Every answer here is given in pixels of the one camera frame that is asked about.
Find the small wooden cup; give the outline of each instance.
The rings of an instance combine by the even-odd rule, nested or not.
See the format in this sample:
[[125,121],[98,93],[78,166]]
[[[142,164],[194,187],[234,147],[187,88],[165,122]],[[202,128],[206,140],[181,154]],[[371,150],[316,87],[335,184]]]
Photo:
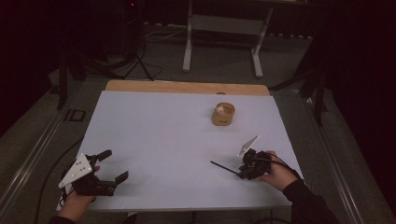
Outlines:
[[212,122],[217,126],[228,126],[233,122],[235,108],[230,103],[219,103],[212,115]]

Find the dark background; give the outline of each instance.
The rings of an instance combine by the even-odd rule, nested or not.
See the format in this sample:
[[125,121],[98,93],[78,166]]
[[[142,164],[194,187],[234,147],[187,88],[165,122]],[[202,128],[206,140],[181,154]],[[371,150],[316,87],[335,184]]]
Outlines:
[[[51,88],[48,74],[58,67],[60,44],[68,40],[90,57],[103,59],[108,43],[100,36],[103,33],[90,13],[89,1],[8,0],[0,4],[1,136]],[[317,69],[330,68],[326,86],[396,214],[396,177],[392,174],[396,106],[391,91],[396,75],[396,8],[390,0],[339,1],[336,5],[340,8],[329,17],[320,7],[282,7],[269,31],[285,38],[318,33],[303,61]],[[229,8],[217,12],[227,14]],[[198,7],[203,13],[212,9]],[[240,17],[263,17],[260,10],[239,9]],[[187,1],[147,0],[142,12],[150,23],[185,24]]]

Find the human hand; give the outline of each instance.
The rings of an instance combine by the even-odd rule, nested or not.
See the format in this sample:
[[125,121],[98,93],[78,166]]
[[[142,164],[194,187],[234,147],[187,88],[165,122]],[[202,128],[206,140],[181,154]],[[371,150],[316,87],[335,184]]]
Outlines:
[[[98,170],[99,166],[96,166],[94,171],[96,172]],[[64,202],[64,207],[59,211],[58,216],[68,218],[78,223],[82,220],[88,206],[96,199],[96,196],[78,195],[73,188],[71,188],[69,192]]]
[[[282,162],[276,157],[276,153],[274,151],[266,151],[266,152],[271,155],[271,160]],[[286,167],[271,162],[271,174],[262,175],[257,177],[256,179],[266,182],[272,185],[274,188],[283,192],[285,187],[287,187],[289,184],[297,180],[297,177]]]

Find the black sleeve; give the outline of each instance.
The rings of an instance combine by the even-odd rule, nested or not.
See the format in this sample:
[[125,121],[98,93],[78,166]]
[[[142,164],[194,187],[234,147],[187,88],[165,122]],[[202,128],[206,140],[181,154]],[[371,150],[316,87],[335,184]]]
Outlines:
[[288,185],[283,194],[291,201],[291,223],[335,224],[340,223],[327,207],[322,197],[314,195],[302,179]]
[[74,221],[67,219],[65,217],[52,217],[49,220],[49,224],[76,224]]

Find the gray floor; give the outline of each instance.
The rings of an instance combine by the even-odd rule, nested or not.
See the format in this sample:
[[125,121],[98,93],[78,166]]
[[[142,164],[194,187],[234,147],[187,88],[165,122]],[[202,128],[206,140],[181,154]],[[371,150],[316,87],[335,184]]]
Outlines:
[[[207,36],[205,33],[194,34],[189,73],[182,72],[185,48],[183,34],[161,41],[149,41],[143,61],[163,68],[155,77],[156,80],[273,86],[292,76],[310,42],[309,39],[301,38],[285,40],[281,37],[266,37],[260,54],[265,78],[257,79],[248,47],[251,39],[241,40],[231,35],[227,42],[208,42]],[[151,35],[149,39],[159,40],[162,37]],[[152,75],[160,71],[156,66],[148,65],[147,68]],[[128,70],[125,68],[118,74],[125,74]],[[147,76],[141,66],[137,66],[128,76],[128,79],[142,78],[147,79]],[[69,100],[64,110],[56,110],[56,95],[46,94],[0,139],[0,192],[3,193],[0,204],[7,205],[7,208],[1,208],[2,223],[34,223],[39,193],[50,167],[84,135],[95,103],[107,81],[107,78],[96,74],[90,74],[85,82],[71,79]],[[311,104],[296,92],[300,86],[301,83],[296,83],[272,94],[276,98],[305,181],[316,194],[325,198],[342,223],[396,223],[332,99],[332,93],[326,91],[328,112],[323,112],[323,128],[319,128],[312,120]],[[63,121],[69,108],[87,111],[84,121]],[[30,156],[32,151],[40,152],[37,155],[39,160],[27,169],[23,163],[35,156]],[[78,147],[74,147],[50,174],[42,196],[39,223],[46,223],[50,216],[56,214],[60,196],[57,184],[63,168],[73,161],[77,151]],[[23,179],[13,178],[20,174],[24,176]],[[19,186],[24,187],[8,189],[14,183],[13,180],[20,181]],[[126,215],[126,212],[114,214],[90,211],[83,223],[121,223]],[[253,216],[268,217],[269,210],[257,210]],[[289,219],[290,210],[275,208],[274,216]]]

